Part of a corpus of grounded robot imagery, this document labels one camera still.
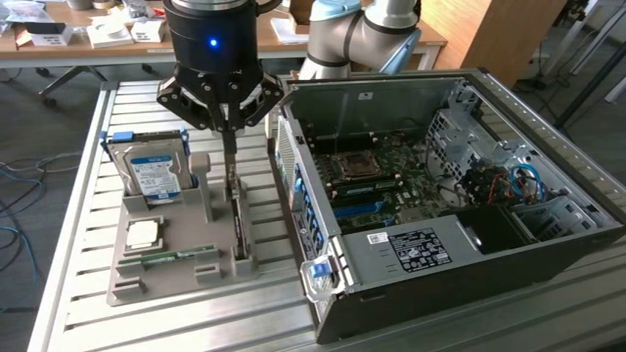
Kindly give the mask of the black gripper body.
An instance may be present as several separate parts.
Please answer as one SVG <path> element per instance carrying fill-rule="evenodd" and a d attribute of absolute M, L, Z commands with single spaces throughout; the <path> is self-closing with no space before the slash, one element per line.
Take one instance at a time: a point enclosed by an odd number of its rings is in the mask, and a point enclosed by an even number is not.
<path fill-rule="evenodd" d="M 265 80 L 258 58 L 258 17 L 267 6 L 166 6 L 177 68 L 163 102 L 245 107 Z"/>

